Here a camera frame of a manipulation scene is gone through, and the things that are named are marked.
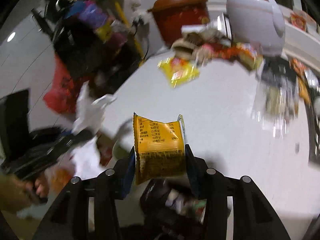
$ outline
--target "bright light spot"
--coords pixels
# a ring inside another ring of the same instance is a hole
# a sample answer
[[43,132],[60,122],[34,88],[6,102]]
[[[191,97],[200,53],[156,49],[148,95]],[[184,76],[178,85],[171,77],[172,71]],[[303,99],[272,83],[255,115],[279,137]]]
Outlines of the bright light spot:
[[16,33],[11,33],[9,38],[7,39],[7,42],[11,41],[15,35]]

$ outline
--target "silver screw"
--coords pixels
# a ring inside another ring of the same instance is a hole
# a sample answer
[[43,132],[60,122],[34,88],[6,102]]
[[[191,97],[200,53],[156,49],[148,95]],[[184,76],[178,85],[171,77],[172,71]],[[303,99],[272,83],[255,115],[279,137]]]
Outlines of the silver screw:
[[79,180],[80,180],[79,177],[73,177],[73,178],[71,179],[71,183],[72,183],[72,184],[76,184],[76,183],[79,182]]
[[207,173],[208,173],[209,175],[214,175],[214,174],[216,174],[216,170],[213,169],[213,168],[208,168],[208,169],[207,169]]
[[248,176],[244,176],[244,177],[242,178],[242,180],[243,180],[245,183],[249,183],[249,182],[251,181],[250,177],[248,177]]
[[106,170],[106,175],[107,176],[112,176],[113,174],[115,174],[115,170],[114,169],[107,169]]

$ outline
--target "red pot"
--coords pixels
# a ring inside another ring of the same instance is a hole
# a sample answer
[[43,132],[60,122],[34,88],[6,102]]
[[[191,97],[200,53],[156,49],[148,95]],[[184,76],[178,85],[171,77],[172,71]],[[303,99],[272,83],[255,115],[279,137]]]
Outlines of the red pot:
[[183,25],[206,24],[209,20],[208,0],[157,0],[152,12],[161,36],[167,46],[181,38]]

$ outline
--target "red plastic bag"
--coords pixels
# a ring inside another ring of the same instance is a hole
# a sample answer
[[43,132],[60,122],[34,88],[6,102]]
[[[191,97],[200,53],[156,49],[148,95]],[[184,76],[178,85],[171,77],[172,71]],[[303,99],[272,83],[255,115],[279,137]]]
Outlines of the red plastic bag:
[[48,108],[56,111],[58,114],[73,114],[76,112],[76,102],[83,83],[92,77],[84,76],[74,81],[59,56],[55,55],[54,58],[56,69],[54,71],[52,88],[44,95],[43,100]]

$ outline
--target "purple package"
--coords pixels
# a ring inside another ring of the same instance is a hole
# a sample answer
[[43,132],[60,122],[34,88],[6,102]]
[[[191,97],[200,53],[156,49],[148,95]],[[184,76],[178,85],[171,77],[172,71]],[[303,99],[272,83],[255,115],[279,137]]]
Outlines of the purple package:
[[107,22],[108,16],[94,2],[86,2],[87,7],[78,15],[78,19],[95,30]]

